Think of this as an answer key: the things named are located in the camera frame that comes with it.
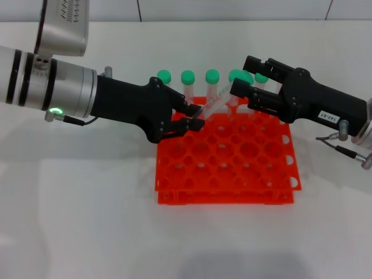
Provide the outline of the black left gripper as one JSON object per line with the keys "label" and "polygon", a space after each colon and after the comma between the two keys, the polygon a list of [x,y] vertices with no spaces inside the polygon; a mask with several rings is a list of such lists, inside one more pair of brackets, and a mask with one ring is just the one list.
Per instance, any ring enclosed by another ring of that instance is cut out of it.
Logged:
{"label": "black left gripper", "polygon": [[171,120],[171,117],[173,109],[187,117],[196,117],[201,108],[154,77],[146,85],[135,85],[99,76],[90,115],[136,125],[149,142],[157,144],[183,137],[188,131],[200,131],[205,125],[202,119]]}

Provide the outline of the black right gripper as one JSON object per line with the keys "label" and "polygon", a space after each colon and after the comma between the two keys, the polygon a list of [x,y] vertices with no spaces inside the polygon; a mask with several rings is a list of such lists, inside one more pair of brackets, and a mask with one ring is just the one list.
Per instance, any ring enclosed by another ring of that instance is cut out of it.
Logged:
{"label": "black right gripper", "polygon": [[247,99],[247,107],[267,113],[286,123],[307,119],[334,130],[342,120],[348,121],[348,134],[356,136],[367,122],[367,102],[316,82],[309,71],[288,66],[275,59],[265,62],[247,56],[243,69],[259,73],[282,84],[280,96],[251,86],[243,80],[234,80],[230,94]]}

